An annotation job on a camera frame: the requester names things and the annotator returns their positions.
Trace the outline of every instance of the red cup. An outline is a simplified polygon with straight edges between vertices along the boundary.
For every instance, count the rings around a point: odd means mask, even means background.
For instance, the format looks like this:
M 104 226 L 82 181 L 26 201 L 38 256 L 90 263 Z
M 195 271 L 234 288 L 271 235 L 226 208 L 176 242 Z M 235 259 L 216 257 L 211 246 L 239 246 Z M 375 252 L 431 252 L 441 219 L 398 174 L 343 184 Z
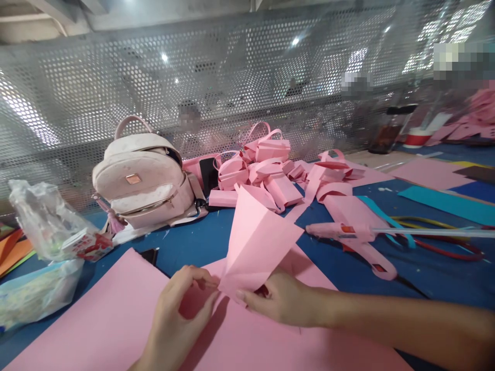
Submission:
M 432 131 L 423 130 L 420 128 L 412 128 L 406 137 L 404 147 L 406 148 L 421 148 L 433 135 Z

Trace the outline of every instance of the black phone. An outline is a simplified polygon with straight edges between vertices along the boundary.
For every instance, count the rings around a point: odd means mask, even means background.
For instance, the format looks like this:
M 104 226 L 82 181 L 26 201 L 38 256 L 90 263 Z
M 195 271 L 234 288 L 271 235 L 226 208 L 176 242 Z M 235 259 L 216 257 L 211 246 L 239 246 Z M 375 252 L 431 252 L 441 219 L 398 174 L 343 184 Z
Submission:
M 149 249 L 149 250 L 140 252 L 139 255 L 141 255 L 152 266 L 156 266 L 156 258 L 158 256 L 158 249 Z
M 210 195 L 210 191 L 218 187 L 218 170 L 213 166 L 215 159 L 209 158 L 200 160 L 201 177 L 203 179 L 205 197 Z

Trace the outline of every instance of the hand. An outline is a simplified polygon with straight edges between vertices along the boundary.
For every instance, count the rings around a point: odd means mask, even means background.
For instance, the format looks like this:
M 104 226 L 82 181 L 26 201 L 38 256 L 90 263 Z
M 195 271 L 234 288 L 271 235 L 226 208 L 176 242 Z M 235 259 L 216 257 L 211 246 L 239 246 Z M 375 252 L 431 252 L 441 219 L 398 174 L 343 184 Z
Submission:
M 194 284 L 204 290 L 215 288 L 218 280 L 206 269 L 185 265 L 175 273 L 163 289 L 153 318 L 153 326 L 143 356 L 133 370 L 175 371 L 182 365 L 197 338 L 211 318 L 213 304 L 219 292 L 213 292 L 193 319 L 179 313 L 180 303 Z
M 327 326 L 328 313 L 323 309 L 331 290 L 311 288 L 277 268 L 265 283 L 264 295 L 238 291 L 237 297 L 250 310 L 274 321 L 299 327 Z

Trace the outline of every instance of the teal paper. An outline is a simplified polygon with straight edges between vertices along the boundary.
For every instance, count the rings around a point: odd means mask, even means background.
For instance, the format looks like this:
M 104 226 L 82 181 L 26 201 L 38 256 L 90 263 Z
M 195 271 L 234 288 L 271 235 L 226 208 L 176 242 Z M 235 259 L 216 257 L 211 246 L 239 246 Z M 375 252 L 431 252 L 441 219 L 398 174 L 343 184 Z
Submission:
M 483 225 L 495 225 L 495 207 L 423 187 L 410 187 L 399 196 Z

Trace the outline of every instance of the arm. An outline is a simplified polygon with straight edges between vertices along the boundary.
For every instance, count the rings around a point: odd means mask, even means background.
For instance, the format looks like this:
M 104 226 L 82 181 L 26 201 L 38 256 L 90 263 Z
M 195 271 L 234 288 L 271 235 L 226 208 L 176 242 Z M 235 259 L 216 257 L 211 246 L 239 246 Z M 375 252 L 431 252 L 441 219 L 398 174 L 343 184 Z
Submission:
M 422 299 L 310 288 L 276 270 L 267 297 L 238 292 L 250 309 L 303 327 L 351 331 L 449 370 L 495 368 L 495 313 Z
M 210 320 L 219 293 L 215 290 L 208 297 L 196 317 L 185 319 L 179 313 L 179 307 L 194 282 L 202 290 L 218 286 L 218 280 L 205 269 L 186 265 L 177 271 L 160 294 L 144 352 L 129 371 L 176 371 L 180 368 Z

